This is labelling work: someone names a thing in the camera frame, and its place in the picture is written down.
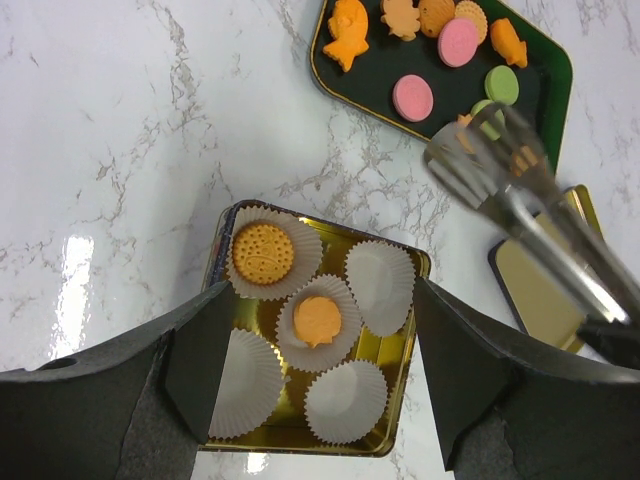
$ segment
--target white paper liner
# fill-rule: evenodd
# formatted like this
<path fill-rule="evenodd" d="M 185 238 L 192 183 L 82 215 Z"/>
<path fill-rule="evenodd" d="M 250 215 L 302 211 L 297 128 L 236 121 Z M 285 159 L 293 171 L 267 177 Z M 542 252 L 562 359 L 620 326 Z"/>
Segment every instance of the white paper liner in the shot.
<path fill-rule="evenodd" d="M 209 436 L 233 438 L 258 428 L 275 410 L 283 387 L 271 344 L 254 333 L 232 330 Z"/>
<path fill-rule="evenodd" d="M 325 372 L 309 387 L 305 416 L 313 434 L 334 445 L 359 440 L 375 427 L 387 405 L 387 383 L 364 360 Z"/>
<path fill-rule="evenodd" d="M 400 330 L 411 308 L 416 279 L 409 254 L 383 242 L 359 243 L 347 253 L 345 273 L 371 333 L 388 337 Z"/>
<path fill-rule="evenodd" d="M 281 228 L 293 245 L 293 265 L 287 275 L 272 285 L 256 285 L 244 279 L 233 264 L 236 234 L 252 223 L 267 223 Z M 313 227 L 288 213 L 263 207 L 247 207 L 238 211 L 233 224 L 231 246 L 227 255 L 227 272 L 233 288 L 244 298 L 277 300 L 291 295 L 316 273 L 322 262 L 322 240 Z"/>
<path fill-rule="evenodd" d="M 293 326 L 293 311 L 307 297 L 331 298 L 340 310 L 340 333 L 330 344 L 309 347 L 299 340 Z M 305 372 L 321 372 L 347 356 L 360 336 L 362 320 L 349 287 L 333 275 L 321 275 L 298 290 L 282 307 L 276 325 L 276 338 L 282 357 L 294 368 Z"/>

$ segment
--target green round candy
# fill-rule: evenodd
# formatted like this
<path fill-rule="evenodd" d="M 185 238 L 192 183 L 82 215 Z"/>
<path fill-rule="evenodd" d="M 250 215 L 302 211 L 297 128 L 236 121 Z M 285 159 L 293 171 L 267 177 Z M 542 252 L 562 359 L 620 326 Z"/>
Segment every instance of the green round candy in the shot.
<path fill-rule="evenodd" d="M 493 103 L 492 100 L 488 100 L 488 99 L 480 100 L 478 103 L 476 103 L 473 106 L 473 108 L 471 108 L 471 116 L 475 117 L 478 114 L 478 112 L 480 112 L 480 110 L 482 110 L 484 107 L 492 103 Z M 496 113 L 496 117 L 498 117 L 498 121 L 500 121 L 503 125 L 505 124 L 504 113 L 498 110 L 498 112 Z M 487 122 L 483 123 L 480 128 L 482 128 L 482 131 L 491 140 L 497 140 L 500 138 L 500 133 L 491 125 L 489 125 Z"/>
<path fill-rule="evenodd" d="M 494 102 L 513 105 L 518 100 L 520 85 L 516 74 L 506 65 L 491 69 L 484 79 L 484 90 Z"/>

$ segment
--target pink candy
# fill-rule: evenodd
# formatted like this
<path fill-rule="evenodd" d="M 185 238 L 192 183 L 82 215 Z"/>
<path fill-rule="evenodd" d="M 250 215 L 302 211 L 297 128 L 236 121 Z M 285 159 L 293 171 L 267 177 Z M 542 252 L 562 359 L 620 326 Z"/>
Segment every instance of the pink candy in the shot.
<path fill-rule="evenodd" d="M 467 18 L 454 18 L 447 23 L 438 37 L 438 53 L 450 67 L 468 63 L 478 48 L 478 31 Z"/>
<path fill-rule="evenodd" d="M 402 118 L 420 122 L 433 110 L 433 92 L 417 75 L 405 75 L 393 87 L 393 105 Z"/>

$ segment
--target kitchen tongs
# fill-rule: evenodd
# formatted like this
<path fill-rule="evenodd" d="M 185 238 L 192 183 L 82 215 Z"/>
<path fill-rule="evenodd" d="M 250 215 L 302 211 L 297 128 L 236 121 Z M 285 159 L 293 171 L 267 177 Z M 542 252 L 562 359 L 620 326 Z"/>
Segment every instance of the kitchen tongs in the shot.
<path fill-rule="evenodd" d="M 567 203 L 549 173 L 542 142 L 513 108 L 493 103 L 466 127 L 448 124 L 432 138 L 424 158 L 440 185 L 518 241 L 588 318 L 638 327 L 640 287 Z M 535 222 L 526 203 L 531 197 L 597 278 Z"/>

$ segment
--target yellow round cookie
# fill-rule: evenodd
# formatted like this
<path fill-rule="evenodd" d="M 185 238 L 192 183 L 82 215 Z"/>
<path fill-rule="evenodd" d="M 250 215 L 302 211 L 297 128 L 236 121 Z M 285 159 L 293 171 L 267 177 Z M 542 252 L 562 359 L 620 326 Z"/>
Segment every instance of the yellow round cookie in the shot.
<path fill-rule="evenodd" d="M 480 5 L 471 0 L 462 0 L 456 5 L 456 18 L 468 18 L 476 26 L 478 31 L 478 45 L 484 42 L 489 32 L 489 24 L 487 23 L 487 16 L 484 14 Z"/>
<path fill-rule="evenodd" d="M 420 31 L 427 37 L 438 38 L 440 31 L 455 17 L 453 0 L 420 0 Z"/>
<path fill-rule="evenodd" d="M 275 225 L 255 223 L 233 239 L 233 264 L 247 281 L 271 285 L 282 280 L 293 266 L 293 245 Z"/>

